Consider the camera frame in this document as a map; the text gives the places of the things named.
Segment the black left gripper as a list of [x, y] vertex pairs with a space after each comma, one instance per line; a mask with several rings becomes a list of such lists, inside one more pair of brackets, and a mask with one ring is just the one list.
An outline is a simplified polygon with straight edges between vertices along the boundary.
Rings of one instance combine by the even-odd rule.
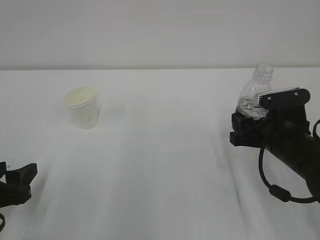
[[36, 163], [30, 163], [16, 170], [7, 170], [6, 163], [1, 162], [0, 177], [5, 176], [5, 182], [0, 182], [0, 207], [26, 203], [31, 198], [30, 184], [37, 174]]

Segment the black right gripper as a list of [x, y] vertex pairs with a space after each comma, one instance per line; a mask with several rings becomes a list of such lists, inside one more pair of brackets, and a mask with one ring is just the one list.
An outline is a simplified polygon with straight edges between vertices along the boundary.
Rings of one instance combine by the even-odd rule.
[[304, 106], [270, 110], [259, 120], [234, 112], [231, 123], [233, 131], [229, 139], [235, 147], [261, 148], [266, 144], [270, 150], [312, 149], [310, 122]]

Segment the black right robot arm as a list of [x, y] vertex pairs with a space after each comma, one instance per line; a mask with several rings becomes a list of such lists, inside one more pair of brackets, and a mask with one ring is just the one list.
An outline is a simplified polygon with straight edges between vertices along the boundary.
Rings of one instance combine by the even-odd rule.
[[[303, 106], [271, 110], [259, 120], [247, 118], [239, 111], [231, 115], [233, 131], [230, 143], [235, 147], [258, 148], [258, 171], [269, 193], [282, 202], [310, 204], [320, 200], [320, 137], [314, 128], [310, 131], [306, 110]], [[311, 194], [298, 198], [271, 184], [264, 173], [263, 159], [269, 151], [306, 182]]]

